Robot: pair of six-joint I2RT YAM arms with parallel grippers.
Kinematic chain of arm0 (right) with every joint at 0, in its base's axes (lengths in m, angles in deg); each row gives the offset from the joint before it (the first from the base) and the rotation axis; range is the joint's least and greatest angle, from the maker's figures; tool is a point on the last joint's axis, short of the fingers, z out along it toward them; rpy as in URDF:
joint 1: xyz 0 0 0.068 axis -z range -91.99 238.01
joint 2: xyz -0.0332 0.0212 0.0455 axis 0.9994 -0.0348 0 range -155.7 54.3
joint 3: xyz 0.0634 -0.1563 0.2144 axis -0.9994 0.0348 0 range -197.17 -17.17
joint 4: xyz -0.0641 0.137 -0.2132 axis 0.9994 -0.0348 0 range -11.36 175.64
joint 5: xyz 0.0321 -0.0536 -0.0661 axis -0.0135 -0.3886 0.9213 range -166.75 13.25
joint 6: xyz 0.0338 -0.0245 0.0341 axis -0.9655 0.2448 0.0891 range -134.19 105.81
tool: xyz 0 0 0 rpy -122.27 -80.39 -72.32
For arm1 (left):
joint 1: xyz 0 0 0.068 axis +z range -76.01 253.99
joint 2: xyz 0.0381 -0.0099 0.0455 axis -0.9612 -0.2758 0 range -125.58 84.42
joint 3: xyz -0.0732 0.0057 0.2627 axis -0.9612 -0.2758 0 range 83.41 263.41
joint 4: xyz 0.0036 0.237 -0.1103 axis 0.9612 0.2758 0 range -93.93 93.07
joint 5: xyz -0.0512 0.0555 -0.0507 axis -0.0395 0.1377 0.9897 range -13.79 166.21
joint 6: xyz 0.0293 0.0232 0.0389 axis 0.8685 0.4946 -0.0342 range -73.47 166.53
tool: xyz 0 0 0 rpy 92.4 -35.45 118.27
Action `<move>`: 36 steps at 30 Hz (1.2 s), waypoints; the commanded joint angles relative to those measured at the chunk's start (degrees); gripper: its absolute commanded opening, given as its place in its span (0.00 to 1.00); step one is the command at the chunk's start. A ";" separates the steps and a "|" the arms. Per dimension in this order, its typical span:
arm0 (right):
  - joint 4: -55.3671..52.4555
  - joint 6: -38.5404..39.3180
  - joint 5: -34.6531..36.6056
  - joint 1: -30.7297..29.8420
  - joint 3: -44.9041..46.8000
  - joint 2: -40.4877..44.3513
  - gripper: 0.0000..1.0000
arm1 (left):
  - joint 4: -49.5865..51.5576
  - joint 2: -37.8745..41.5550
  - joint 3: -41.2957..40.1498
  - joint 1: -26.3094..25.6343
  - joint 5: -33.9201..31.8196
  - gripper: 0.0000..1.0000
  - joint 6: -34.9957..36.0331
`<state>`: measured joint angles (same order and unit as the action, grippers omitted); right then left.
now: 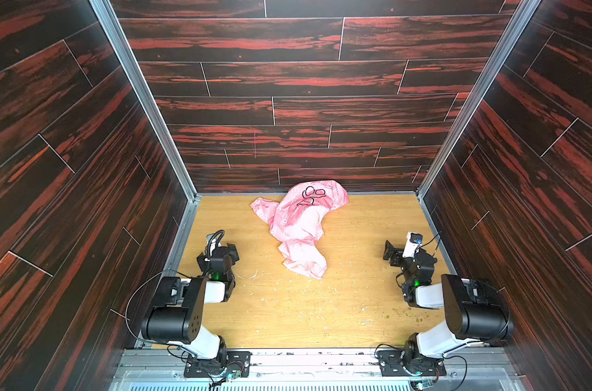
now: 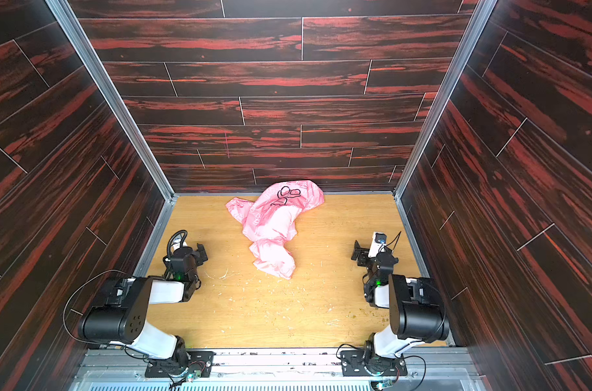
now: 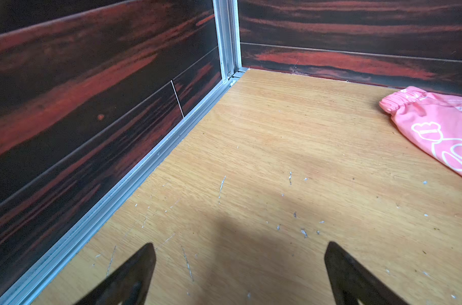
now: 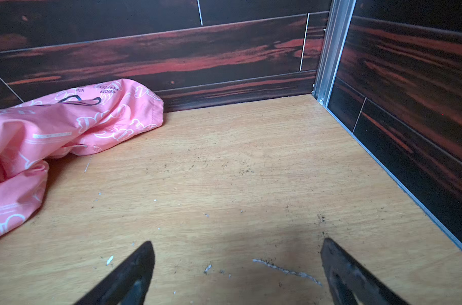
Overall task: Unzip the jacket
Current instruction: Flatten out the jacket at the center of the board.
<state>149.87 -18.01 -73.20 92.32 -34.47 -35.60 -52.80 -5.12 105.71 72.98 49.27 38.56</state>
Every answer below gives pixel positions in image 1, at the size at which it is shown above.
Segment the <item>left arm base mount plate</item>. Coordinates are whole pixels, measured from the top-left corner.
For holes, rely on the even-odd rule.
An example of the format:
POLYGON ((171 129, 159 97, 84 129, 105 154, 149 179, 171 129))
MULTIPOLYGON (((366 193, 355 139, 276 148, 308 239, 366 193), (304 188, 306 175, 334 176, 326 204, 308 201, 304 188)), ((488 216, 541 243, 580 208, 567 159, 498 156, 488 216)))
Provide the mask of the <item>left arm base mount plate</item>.
POLYGON ((226 350, 213 359, 188 358, 185 378, 227 379, 247 378, 250 374, 252 353, 245 350, 226 350))

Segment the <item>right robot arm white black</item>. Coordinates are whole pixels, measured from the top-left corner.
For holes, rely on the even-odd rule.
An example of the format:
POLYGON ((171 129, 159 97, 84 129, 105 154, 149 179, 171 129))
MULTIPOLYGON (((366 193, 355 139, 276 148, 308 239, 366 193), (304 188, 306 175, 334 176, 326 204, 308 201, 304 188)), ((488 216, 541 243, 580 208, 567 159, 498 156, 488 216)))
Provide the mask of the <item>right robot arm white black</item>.
POLYGON ((433 282, 437 258, 423 249, 423 236, 410 232, 404 247, 385 242, 382 258, 401 269, 399 283, 411 307, 444 310, 445 320, 427 332, 412 334, 403 347, 402 362, 409 373, 433 373, 453 351, 473 343, 508 340, 513 316, 499 291, 481 280, 442 275, 433 282))

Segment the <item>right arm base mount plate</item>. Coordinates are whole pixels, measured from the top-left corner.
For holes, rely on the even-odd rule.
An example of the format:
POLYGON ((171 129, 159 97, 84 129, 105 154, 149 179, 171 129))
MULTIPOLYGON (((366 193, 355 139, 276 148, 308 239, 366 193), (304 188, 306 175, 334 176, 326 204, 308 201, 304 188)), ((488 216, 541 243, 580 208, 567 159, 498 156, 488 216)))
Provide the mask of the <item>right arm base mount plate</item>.
POLYGON ((445 376, 447 370, 440 358, 429 358, 415 352, 379 350, 374 354, 382 376, 445 376))

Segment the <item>pink hooded jacket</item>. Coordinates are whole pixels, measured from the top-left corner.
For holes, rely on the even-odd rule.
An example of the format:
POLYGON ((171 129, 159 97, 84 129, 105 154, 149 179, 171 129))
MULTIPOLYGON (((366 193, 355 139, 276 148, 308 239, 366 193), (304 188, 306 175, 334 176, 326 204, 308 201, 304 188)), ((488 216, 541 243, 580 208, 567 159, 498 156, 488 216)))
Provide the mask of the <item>pink hooded jacket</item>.
POLYGON ((348 193, 339 182, 322 180, 291 187, 280 202, 259 197, 251 208, 281 243, 283 265, 299 275, 321 280, 328 268, 316 247, 324 235, 322 221, 328 213, 348 204, 348 193))

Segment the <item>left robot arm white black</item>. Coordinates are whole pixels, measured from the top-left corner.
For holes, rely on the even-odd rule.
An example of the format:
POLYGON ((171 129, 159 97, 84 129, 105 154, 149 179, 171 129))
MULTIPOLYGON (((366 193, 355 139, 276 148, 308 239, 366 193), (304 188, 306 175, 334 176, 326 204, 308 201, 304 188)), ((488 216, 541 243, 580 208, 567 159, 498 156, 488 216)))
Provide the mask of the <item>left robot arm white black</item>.
POLYGON ((202 325, 206 304, 230 299, 236 286, 232 267, 240 260, 234 244, 212 244, 197 258, 202 275, 191 279, 164 277, 159 282, 142 326, 143 337, 177 345, 202 362, 224 366, 224 339, 202 325))

